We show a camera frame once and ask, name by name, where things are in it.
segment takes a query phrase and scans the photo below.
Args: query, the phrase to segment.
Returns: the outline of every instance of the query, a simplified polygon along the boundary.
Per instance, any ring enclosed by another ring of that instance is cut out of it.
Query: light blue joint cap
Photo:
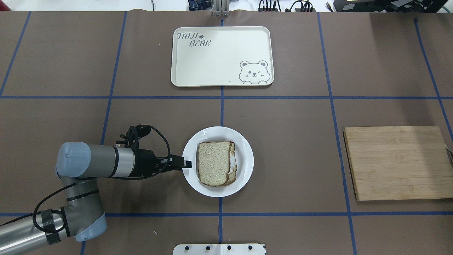
[[[106,231],[106,229],[106,213],[103,213],[101,217],[99,217],[99,219],[93,222],[93,224],[91,224],[84,231],[78,233],[74,237],[76,238],[77,242],[83,242],[102,235]]]
[[[84,142],[65,142],[58,151],[55,170],[59,176],[79,177],[90,165],[91,150]]]

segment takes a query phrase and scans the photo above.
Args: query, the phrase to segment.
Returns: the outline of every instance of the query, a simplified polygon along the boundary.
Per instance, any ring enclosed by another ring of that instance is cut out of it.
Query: white bracket
[[[230,16],[230,0],[212,0],[212,13],[214,16]]]
[[[265,244],[177,245],[173,255],[266,255]]]

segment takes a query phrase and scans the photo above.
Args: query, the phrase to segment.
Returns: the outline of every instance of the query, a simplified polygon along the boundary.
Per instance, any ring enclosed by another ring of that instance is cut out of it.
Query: white cream filling
[[[228,174],[233,173],[235,166],[236,166],[236,158],[234,157],[233,152],[230,152],[230,170],[229,170]]]

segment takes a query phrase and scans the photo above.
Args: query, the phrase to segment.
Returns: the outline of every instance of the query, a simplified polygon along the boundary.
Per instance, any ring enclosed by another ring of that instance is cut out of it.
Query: sandwich
[[[234,142],[202,142],[197,149],[197,170],[201,183],[226,186],[236,180]]]

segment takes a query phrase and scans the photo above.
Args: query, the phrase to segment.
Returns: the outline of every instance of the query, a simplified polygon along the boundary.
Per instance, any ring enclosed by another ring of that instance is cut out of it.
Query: bear drawing
[[[264,60],[258,63],[242,61],[241,68],[239,79],[244,84],[266,84],[270,80],[270,74],[267,71],[267,62]]]

